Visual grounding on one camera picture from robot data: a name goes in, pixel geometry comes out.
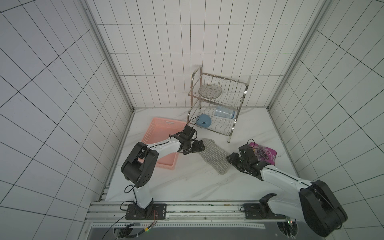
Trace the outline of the grey striped dishcloth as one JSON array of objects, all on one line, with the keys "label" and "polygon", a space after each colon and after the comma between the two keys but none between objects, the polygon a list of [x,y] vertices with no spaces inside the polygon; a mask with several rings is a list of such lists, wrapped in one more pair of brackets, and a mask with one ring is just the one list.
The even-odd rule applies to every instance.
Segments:
[{"label": "grey striped dishcloth", "polygon": [[198,152],[198,154],[206,163],[212,166],[218,174],[226,174],[231,166],[227,160],[230,154],[219,147],[212,139],[202,139],[202,142],[205,149]]}]

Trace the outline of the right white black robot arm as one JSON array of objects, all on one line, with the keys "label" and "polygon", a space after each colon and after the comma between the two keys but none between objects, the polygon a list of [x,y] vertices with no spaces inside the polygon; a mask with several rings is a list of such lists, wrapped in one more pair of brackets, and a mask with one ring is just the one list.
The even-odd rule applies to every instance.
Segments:
[{"label": "right white black robot arm", "polygon": [[259,160],[250,145],[243,145],[227,161],[239,172],[272,184],[284,194],[269,193],[256,204],[244,204],[246,219],[285,219],[288,226],[304,222],[317,235],[327,237],[348,220],[329,186],[320,180],[311,182],[285,173]]}]

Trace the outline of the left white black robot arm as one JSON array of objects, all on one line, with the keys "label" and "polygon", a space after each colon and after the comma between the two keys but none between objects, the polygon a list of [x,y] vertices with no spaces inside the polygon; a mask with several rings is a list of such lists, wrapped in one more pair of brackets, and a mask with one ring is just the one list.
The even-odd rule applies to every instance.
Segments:
[{"label": "left white black robot arm", "polygon": [[164,220],[167,204],[155,203],[147,187],[158,160],[175,153],[188,155],[204,150],[203,141],[197,140],[197,131],[189,126],[159,143],[137,143],[121,167],[125,179],[133,184],[136,196],[136,200],[128,205],[126,220]]}]

